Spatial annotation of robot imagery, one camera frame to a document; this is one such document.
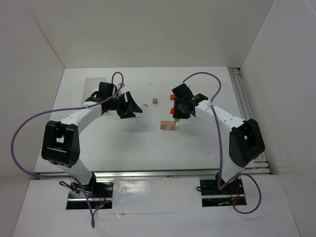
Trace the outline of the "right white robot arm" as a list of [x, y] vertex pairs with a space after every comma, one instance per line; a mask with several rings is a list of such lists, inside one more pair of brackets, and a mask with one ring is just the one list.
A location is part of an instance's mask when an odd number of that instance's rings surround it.
[[172, 89], [174, 95], [173, 118], [200, 118], [217, 128], [220, 146], [218, 189], [222, 190], [241, 175], [244, 168], [265, 151], [265, 144], [254, 119], [235, 117], [215, 106], [203, 94], [193, 95], [186, 84]]

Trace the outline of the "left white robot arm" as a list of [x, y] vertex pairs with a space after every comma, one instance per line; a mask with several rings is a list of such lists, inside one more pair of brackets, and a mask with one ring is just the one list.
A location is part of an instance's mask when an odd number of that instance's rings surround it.
[[134, 118], [143, 112], [129, 91], [120, 93], [114, 84], [100, 82], [98, 90], [85, 100], [82, 110], [60, 121], [51, 120], [45, 126], [41, 157], [74, 177], [75, 182], [89, 192], [96, 190], [98, 185], [95, 174], [79, 158], [79, 135], [108, 111], [116, 111], [121, 119]]

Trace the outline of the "long natural wood plank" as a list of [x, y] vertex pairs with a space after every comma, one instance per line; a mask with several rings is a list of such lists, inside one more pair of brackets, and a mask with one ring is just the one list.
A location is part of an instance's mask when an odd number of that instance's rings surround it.
[[160, 125], [161, 126], [175, 126], [176, 125], [176, 123], [175, 123], [175, 121], [166, 121], [166, 120], [162, 120], [161, 122], [160, 122]]

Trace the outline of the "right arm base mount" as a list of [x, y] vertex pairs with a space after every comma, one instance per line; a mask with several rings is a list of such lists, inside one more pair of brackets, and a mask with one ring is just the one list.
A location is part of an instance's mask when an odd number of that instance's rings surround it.
[[245, 192], [241, 179], [235, 180], [232, 184], [219, 190], [215, 179], [200, 180], [196, 190], [201, 194], [202, 207], [219, 207], [246, 205]]

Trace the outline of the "white perforated plastic box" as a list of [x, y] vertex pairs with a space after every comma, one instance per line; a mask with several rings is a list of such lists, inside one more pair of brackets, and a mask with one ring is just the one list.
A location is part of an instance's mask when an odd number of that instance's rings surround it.
[[82, 106], [86, 107], [86, 100], [90, 97], [97, 97], [97, 103], [103, 101], [111, 96], [110, 88], [114, 87], [111, 84], [111, 81], [106, 77], [100, 78], [86, 78], [82, 94]]

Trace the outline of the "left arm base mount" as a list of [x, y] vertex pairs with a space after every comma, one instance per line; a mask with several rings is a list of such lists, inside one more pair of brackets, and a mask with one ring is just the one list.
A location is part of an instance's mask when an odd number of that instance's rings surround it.
[[[71, 182], [67, 184], [64, 181], [59, 182], [60, 186], [68, 188], [67, 210], [83, 210], [88, 209], [88, 204], [83, 190], [79, 184]], [[96, 189], [86, 190], [88, 200], [93, 210], [112, 209], [113, 182], [98, 182]]]

